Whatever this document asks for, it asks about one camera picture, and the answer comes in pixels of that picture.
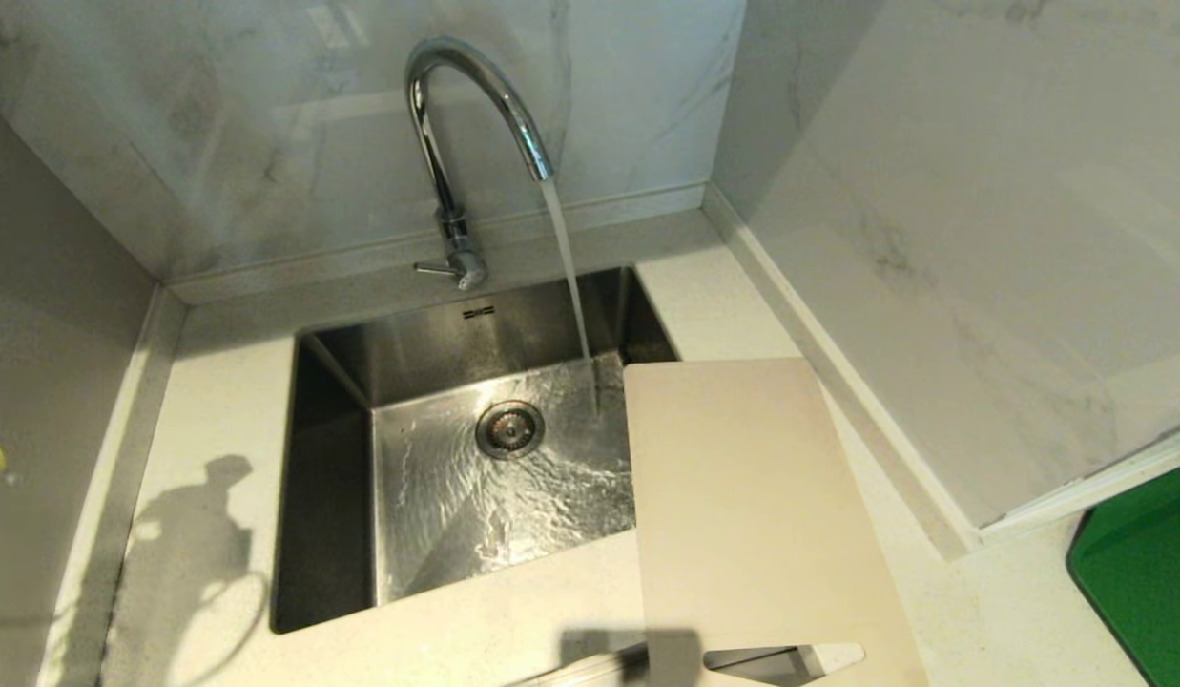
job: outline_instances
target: marble wall tile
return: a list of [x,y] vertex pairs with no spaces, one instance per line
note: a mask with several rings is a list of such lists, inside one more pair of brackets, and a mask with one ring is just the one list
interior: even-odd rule
[[713,178],[977,525],[1179,425],[1180,2],[750,0]]
[[[565,202],[707,179],[743,0],[0,0],[0,112],[155,275],[432,229],[419,40],[510,74]],[[542,209],[486,99],[433,77],[472,221]]]

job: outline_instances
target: kitchen sink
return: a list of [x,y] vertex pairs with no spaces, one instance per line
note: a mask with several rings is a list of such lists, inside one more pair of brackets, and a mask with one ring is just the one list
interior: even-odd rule
[[676,360],[629,268],[297,338],[275,632],[636,525],[623,368]]

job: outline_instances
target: water stream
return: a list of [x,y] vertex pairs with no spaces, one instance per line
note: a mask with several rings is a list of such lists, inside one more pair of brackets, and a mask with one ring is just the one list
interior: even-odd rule
[[598,384],[594,374],[594,358],[590,358],[590,340],[585,339],[585,314],[581,313],[581,290],[577,288],[577,273],[572,267],[572,248],[569,247],[569,227],[564,223],[564,210],[560,197],[555,192],[555,177],[538,182],[546,201],[546,211],[551,214],[551,225],[555,227],[555,242],[560,247],[560,260],[564,261],[564,279],[568,279],[569,292],[572,295],[572,314],[577,318],[577,335],[581,335],[581,356],[585,361],[585,374],[590,375],[590,397],[594,399],[595,413],[598,412]]

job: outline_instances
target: faucet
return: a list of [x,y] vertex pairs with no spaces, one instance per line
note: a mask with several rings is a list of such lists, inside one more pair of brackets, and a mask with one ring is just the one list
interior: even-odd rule
[[424,149],[428,176],[437,192],[437,223],[441,237],[446,240],[446,263],[417,262],[415,270],[428,274],[446,274],[458,277],[460,290],[467,292],[479,286],[489,277],[489,266],[476,248],[471,231],[466,227],[463,205],[455,199],[446,164],[440,159],[440,149],[433,138],[432,123],[428,120],[428,84],[427,76],[433,67],[454,67],[466,74],[497,106],[525,159],[525,168],[535,182],[544,182],[555,175],[548,159],[543,142],[538,138],[538,127],[530,117],[525,104],[517,91],[484,53],[455,38],[440,37],[422,40],[411,51],[407,58],[406,83],[407,106],[411,109],[411,123],[415,125],[415,136]]

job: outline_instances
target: green mat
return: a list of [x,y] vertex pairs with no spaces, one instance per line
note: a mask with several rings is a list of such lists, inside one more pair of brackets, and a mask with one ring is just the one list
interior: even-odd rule
[[1180,687],[1180,469],[1096,505],[1068,572],[1153,687]]

